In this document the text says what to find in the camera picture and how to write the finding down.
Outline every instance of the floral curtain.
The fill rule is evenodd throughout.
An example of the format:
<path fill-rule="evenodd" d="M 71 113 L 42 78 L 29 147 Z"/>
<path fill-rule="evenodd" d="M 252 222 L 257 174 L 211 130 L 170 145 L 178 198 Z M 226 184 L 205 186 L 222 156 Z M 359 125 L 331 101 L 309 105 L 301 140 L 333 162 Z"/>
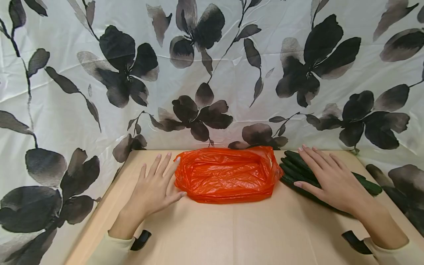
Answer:
<path fill-rule="evenodd" d="M 350 150 L 424 234 L 416 0 L 3 0 L 0 262 L 61 264 L 132 150 Z"/>

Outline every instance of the finger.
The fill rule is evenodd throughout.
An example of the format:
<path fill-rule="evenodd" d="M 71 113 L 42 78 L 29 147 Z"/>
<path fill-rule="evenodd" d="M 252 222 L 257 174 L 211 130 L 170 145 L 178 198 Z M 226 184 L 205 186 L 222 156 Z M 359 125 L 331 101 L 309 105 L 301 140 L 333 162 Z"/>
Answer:
<path fill-rule="evenodd" d="M 172 176 L 175 173 L 175 170 L 177 170 L 178 165 L 180 164 L 180 160 L 181 157 L 177 157 L 177 159 L 175 160 L 175 162 L 169 167 L 168 171 L 166 172 L 166 174 L 163 176 L 165 181 L 170 181 Z"/>
<path fill-rule="evenodd" d="M 163 173 L 165 172 L 166 167 L 169 164 L 169 160 L 171 160 L 171 152 L 169 152 L 165 158 L 163 159 L 162 163 L 160 164 L 158 170 L 156 171 L 156 174 L 158 177 L 162 177 Z"/>
<path fill-rule="evenodd" d="M 315 146 L 312 147 L 312 151 L 314 151 L 319 156 L 321 156 L 330 165 L 330 167 L 339 168 L 337 163 L 329 155 L 324 154 L 324 152 L 322 152 L 321 150 L 318 150 Z"/>
<path fill-rule="evenodd" d="M 324 201 L 324 191 L 320 188 L 315 187 L 314 185 L 311 185 L 304 181 L 296 181 L 293 185 L 296 187 L 299 187 L 309 193 L 312 193 L 315 197 L 320 199 L 321 201 Z"/>
<path fill-rule="evenodd" d="M 315 160 L 315 162 L 317 162 L 317 164 L 320 166 L 320 168 L 322 168 L 322 169 L 329 168 L 327 161 L 325 161 L 320 155 L 315 153 L 314 150 L 307 147 L 306 145 L 303 145 L 303 150 L 305 150 L 305 152 L 308 153 L 308 155 L 310 157 L 312 157 L 312 159 Z"/>
<path fill-rule="evenodd" d="M 318 175 L 322 171 L 320 166 L 315 162 L 315 160 L 312 159 L 312 157 L 309 156 L 307 152 L 305 152 L 304 149 L 299 148 L 298 149 L 300 156 L 302 157 L 303 161 L 312 169 L 312 171 L 315 173 L 315 175 Z"/>
<path fill-rule="evenodd" d="M 175 183 L 175 175 L 171 177 L 171 180 L 168 183 L 168 186 L 166 187 L 166 196 L 169 196 L 171 194 L 177 193 L 177 187 L 174 185 Z"/>
<path fill-rule="evenodd" d="M 179 201 L 179 200 L 180 200 L 182 197 L 184 197 L 185 195 L 187 195 L 187 192 L 182 191 L 182 192 L 179 192 L 179 193 L 177 193 L 177 194 L 174 194 L 174 195 L 171 195 L 171 196 L 167 196 L 167 197 L 165 198 L 165 202 L 164 202 L 165 207 L 168 207 L 168 206 L 170 206 L 171 204 L 173 204 L 173 203 L 175 203 L 175 202 Z"/>
<path fill-rule="evenodd" d="M 147 175 L 147 178 L 148 179 L 149 178 L 153 178 L 153 176 L 155 175 L 156 169 L 158 168 L 158 165 L 159 165 L 159 162 L 160 162 L 160 159 L 161 158 L 162 158 L 162 155 L 161 154 L 158 154 L 156 156 L 155 161 L 153 162 L 152 166 L 150 167 L 149 174 Z"/>
<path fill-rule="evenodd" d="M 143 166 L 141 167 L 140 174 L 138 176 L 138 182 L 146 178 L 146 168 L 147 168 L 147 165 L 146 163 L 144 163 Z"/>
<path fill-rule="evenodd" d="M 333 160 L 334 160 L 334 162 L 336 162 L 337 163 L 337 165 L 339 166 L 339 168 L 341 169 L 341 170 L 343 170 L 344 172 L 349 172 L 350 173 L 350 170 L 348 169 L 348 167 L 346 166 L 346 164 L 345 163 L 343 163 L 343 161 L 341 161 L 340 160 L 340 158 L 338 158 L 337 156 L 335 156 L 334 154 L 332 154 L 332 153 L 330 153 L 330 157 L 331 158 L 333 158 Z"/>

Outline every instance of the right hand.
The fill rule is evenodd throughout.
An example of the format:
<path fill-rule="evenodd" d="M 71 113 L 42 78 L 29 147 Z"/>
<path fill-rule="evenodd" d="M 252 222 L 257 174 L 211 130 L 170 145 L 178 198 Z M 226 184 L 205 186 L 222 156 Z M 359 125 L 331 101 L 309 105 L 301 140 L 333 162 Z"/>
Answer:
<path fill-rule="evenodd" d="M 297 181 L 295 186 L 315 195 L 321 201 L 353 216 L 366 209 L 375 209 L 378 202 L 365 190 L 347 166 L 335 155 L 326 155 L 315 147 L 303 145 L 299 154 L 314 172 L 321 189 L 307 182 Z"/>

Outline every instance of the left hand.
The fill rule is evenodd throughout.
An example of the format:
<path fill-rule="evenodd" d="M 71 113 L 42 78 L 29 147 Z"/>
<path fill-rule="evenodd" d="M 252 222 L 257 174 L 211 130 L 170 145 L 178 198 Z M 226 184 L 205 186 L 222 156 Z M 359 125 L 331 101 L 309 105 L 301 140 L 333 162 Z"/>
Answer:
<path fill-rule="evenodd" d="M 131 239 L 145 218 L 165 209 L 187 194 L 186 192 L 171 192 L 173 185 L 171 179 L 180 163 L 180 159 L 178 158 L 165 173 L 171 159 L 171 153 L 166 155 L 159 166 L 161 157 L 161 154 L 158 154 L 147 176 L 146 164 L 142 166 L 134 191 L 119 213 L 118 218 L 109 231 L 109 236 Z"/>

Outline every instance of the hand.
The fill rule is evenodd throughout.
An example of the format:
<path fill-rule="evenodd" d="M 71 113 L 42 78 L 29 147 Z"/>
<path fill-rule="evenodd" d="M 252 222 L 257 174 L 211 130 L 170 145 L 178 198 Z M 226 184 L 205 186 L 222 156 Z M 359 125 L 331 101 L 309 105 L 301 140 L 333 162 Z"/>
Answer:
<path fill-rule="evenodd" d="M 294 183 L 321 201 L 356 216 L 370 207 L 382 207 L 369 195 L 346 165 L 335 155 L 326 155 L 316 148 L 299 148 L 299 154 L 314 172 L 321 189 L 303 181 Z"/>
<path fill-rule="evenodd" d="M 314 172 L 321 189 L 303 181 L 295 182 L 295 186 L 356 217 L 377 246 L 398 249 L 408 244 L 408 237 L 388 210 L 369 195 L 338 157 L 333 154 L 328 156 L 315 147 L 310 149 L 305 145 L 299 148 L 299 154 Z"/>
<path fill-rule="evenodd" d="M 173 190 L 173 181 L 171 179 L 180 163 L 180 158 L 177 158 L 165 173 L 171 159 L 171 153 L 166 155 L 159 166 L 161 157 L 161 154 L 156 157 L 147 176 L 146 164 L 142 166 L 134 191 L 119 213 L 118 218 L 109 231 L 109 236 L 131 239 L 145 218 L 165 209 L 187 194 L 186 192 L 171 192 Z"/>

